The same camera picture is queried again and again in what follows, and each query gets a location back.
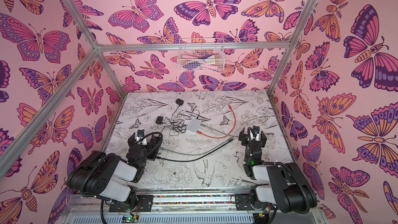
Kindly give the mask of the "black power adapter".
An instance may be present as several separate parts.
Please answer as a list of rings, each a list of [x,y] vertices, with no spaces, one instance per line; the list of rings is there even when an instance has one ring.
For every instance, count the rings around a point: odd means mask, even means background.
[[[177,107],[172,112],[170,118],[165,118],[163,123],[184,123],[186,120],[200,120],[208,122],[211,119],[201,114],[199,106],[196,103],[185,102],[182,99],[175,101]]]
[[[183,119],[167,118],[158,116],[155,123],[162,126],[162,130],[168,129],[169,136],[177,136],[184,134],[187,130],[187,125]]]

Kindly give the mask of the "white network switch box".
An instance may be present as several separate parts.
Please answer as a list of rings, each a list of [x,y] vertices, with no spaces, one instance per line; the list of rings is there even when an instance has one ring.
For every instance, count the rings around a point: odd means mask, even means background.
[[[191,132],[191,133],[197,133],[201,124],[202,124],[201,120],[191,119],[189,124],[187,125],[186,131]]]

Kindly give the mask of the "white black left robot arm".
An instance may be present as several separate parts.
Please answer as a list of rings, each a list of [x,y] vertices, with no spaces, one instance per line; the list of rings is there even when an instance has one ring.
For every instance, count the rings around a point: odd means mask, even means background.
[[[137,183],[144,174],[148,160],[155,160],[163,141],[161,132],[146,134],[138,130],[128,139],[126,158],[114,153],[93,152],[69,175],[66,185],[83,197],[115,201],[132,206],[135,190],[123,181]]]

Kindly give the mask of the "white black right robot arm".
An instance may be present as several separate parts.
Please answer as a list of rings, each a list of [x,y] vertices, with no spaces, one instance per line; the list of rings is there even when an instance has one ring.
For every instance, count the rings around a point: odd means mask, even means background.
[[[237,205],[243,203],[255,210],[279,209],[283,213],[299,214],[307,214],[317,206],[317,196],[296,163],[262,160],[267,137],[258,126],[242,129],[238,140],[245,147],[243,168],[246,175],[266,184],[253,186]]]

